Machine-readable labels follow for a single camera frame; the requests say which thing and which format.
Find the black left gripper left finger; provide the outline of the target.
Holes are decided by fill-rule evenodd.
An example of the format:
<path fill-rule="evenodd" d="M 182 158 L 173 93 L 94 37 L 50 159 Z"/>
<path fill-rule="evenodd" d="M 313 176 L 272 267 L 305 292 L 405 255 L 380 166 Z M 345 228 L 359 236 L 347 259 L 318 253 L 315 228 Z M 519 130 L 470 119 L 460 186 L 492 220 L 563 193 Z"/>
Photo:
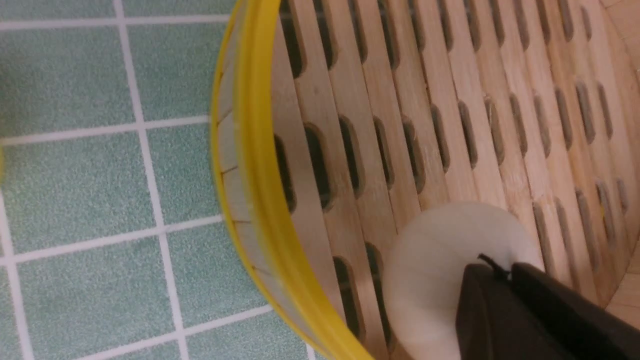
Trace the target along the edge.
<path fill-rule="evenodd" d="M 510 272 L 480 253 L 464 267 L 455 315 L 462 360 L 573 360 L 512 291 Z"/>

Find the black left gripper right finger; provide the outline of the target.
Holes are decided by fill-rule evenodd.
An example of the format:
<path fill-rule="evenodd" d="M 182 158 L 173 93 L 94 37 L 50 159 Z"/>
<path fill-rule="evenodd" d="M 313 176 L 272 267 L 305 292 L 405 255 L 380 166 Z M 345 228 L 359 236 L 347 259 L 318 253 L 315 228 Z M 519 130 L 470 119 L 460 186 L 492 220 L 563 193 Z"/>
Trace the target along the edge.
<path fill-rule="evenodd" d="M 531 264 L 510 268 L 510 287 L 576 360 L 637 360 L 639 330 Z"/>

